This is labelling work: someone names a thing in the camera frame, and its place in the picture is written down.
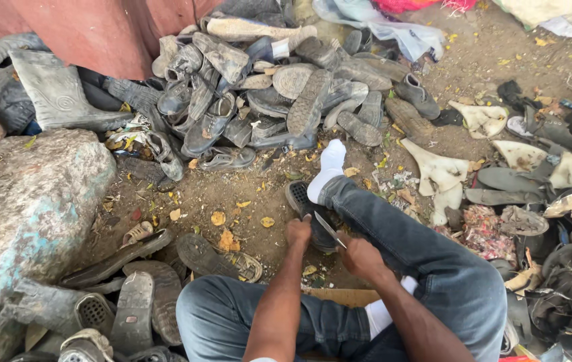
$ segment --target foot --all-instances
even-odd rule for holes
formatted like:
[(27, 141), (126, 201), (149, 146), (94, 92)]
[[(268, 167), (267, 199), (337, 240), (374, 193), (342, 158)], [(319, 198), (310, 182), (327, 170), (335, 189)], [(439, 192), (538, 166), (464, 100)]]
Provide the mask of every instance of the foot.
[(308, 186), (308, 198), (311, 202), (319, 204), (318, 198), (323, 186), (332, 178), (344, 175), (342, 167), (344, 166), (345, 156), (346, 147), (342, 144), (342, 141), (338, 139), (330, 141), (328, 147), (321, 155), (322, 169)]

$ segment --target dirt ground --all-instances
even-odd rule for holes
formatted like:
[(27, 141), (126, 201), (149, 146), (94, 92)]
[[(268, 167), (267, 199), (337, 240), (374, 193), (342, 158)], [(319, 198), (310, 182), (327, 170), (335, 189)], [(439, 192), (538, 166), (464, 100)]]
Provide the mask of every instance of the dirt ground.
[[(541, 28), (526, 32), (510, 14), (489, 3), (488, 8), (477, 7), (466, 14), (452, 14), (450, 9), (440, 9), (436, 4), (399, 17), (418, 24), (430, 23), (452, 39), (445, 43), (449, 48), (444, 58), (431, 66), (428, 75), (417, 73), (438, 103), (446, 107), (447, 101), (459, 97), (474, 99), (482, 95), (481, 92), (486, 92), (487, 96), (496, 95), (496, 88), (511, 79), (518, 82), (528, 97), (534, 97), (533, 89), (538, 87), (545, 96), (572, 101), (572, 39), (557, 37)], [(552, 39), (555, 43), (539, 46), (536, 37)], [(381, 147), (365, 147), (354, 140), (344, 142), (347, 148), (344, 167), (359, 169), (361, 172), (352, 178), (364, 188), (363, 178), (369, 179), (374, 192), (377, 192), (377, 186), (371, 172), (376, 170), (385, 153), (388, 156), (385, 166), (379, 169), (380, 181), (386, 183), (400, 172), (400, 168), (419, 177), (414, 159), (396, 143), (396, 139), (403, 135), (390, 126), (382, 132), (389, 134), (389, 140)], [(340, 133), (320, 133), (321, 147), (333, 138), (346, 140)], [(503, 131), (494, 139), (513, 137)], [(420, 146), (438, 155), (470, 161), (493, 159), (495, 152), (488, 140), (474, 140), (466, 128), (456, 126), (438, 128), (433, 137)], [(176, 237), (192, 233), (198, 227), (202, 235), (216, 245), (224, 227), (229, 228), (241, 241), (241, 250), (265, 266), (260, 282), (266, 283), (274, 275), (286, 251), (284, 227), (297, 216), (284, 195), (284, 187), (290, 182), (287, 174), (303, 175), (310, 181), (319, 170), (322, 148), (283, 155), (266, 171), (261, 167), (272, 151), (258, 152), (258, 159), (252, 167), (236, 172), (203, 172), (186, 168), (182, 181), (161, 189), (147, 188), (147, 182), (134, 178), (129, 180), (120, 174), (120, 179), (109, 192), (117, 200), (113, 201), (111, 212), (100, 211), (100, 220), (92, 235), (95, 247), (91, 248), (91, 258), (86, 261), (104, 258), (116, 250), (123, 234), (137, 223), (131, 220), (131, 214), (138, 208), (142, 213), (139, 221), (152, 222), (156, 217), (158, 228), (166, 227)], [(180, 195), (178, 203), (168, 192)], [(426, 223), (433, 202), (430, 198), (416, 195), (415, 190), (412, 194), (422, 207), (419, 214)], [(244, 201), (251, 203), (238, 208), (236, 204)], [(180, 209), (182, 218), (172, 221), (169, 213), (176, 209)], [(224, 226), (212, 224), (210, 217), (214, 211), (226, 214)], [(264, 217), (273, 218), (274, 225), (262, 226)], [(314, 265), (318, 272), (303, 278), (304, 284), (310, 285), (313, 279), (321, 276), (315, 286), (368, 287), (347, 273), (336, 254), (326, 255), (311, 247), (305, 255), (304, 266), (307, 265)]]

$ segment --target blue jeans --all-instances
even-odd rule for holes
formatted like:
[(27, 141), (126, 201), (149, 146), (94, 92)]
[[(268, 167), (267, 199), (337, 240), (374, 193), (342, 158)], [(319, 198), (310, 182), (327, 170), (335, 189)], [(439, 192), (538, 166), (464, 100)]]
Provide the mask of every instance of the blue jeans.
[[(418, 280), (414, 297), (459, 337), (476, 361), (498, 360), (507, 296), (489, 262), (344, 176), (327, 183), (320, 199), (365, 235), (387, 264)], [(188, 284), (178, 297), (177, 321), (190, 362), (240, 361), (265, 289), (221, 276)], [(296, 350), (347, 361), (408, 361), (395, 322), (370, 341), (364, 308), (307, 295), (301, 296)]]

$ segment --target sock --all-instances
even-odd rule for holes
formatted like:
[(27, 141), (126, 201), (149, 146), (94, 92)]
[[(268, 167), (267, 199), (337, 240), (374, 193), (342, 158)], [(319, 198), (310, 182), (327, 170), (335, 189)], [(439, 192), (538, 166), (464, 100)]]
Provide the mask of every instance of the sock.
[(322, 187), (333, 177), (344, 175), (344, 170), (342, 170), (344, 156), (346, 156), (346, 147), (342, 141), (338, 139), (330, 141), (320, 157), (322, 169), (308, 185), (308, 198), (311, 202), (319, 203), (317, 199), (322, 192)]
[[(410, 276), (403, 276), (400, 281), (402, 287), (413, 295), (415, 289), (418, 287), (418, 281)], [(371, 341), (382, 332), (387, 326), (393, 323), (393, 319), (389, 311), (386, 309), (384, 302), (380, 299), (364, 307), (366, 315), (368, 316), (368, 325), (371, 331)]]

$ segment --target knife blade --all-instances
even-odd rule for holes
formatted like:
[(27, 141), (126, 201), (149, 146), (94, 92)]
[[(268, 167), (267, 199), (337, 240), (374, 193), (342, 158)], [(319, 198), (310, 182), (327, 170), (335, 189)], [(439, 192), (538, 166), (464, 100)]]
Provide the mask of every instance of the knife blade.
[(337, 236), (337, 233), (335, 232), (335, 230), (333, 230), (333, 228), (330, 227), (330, 225), (328, 225), (328, 222), (326, 222), (326, 220), (324, 220), (324, 218), (322, 218), (322, 216), (319, 213), (317, 213), (317, 211), (315, 211), (315, 218), (317, 219), (317, 221), (320, 224), (322, 224), (324, 229), (326, 229), (326, 231), (328, 231), (330, 236), (333, 236), (333, 239), (335, 239), (335, 241), (338, 242), (339, 245), (342, 245), (344, 247), (344, 249), (346, 249), (346, 245), (344, 245), (344, 243), (342, 243), (342, 240), (339, 240), (339, 237)]

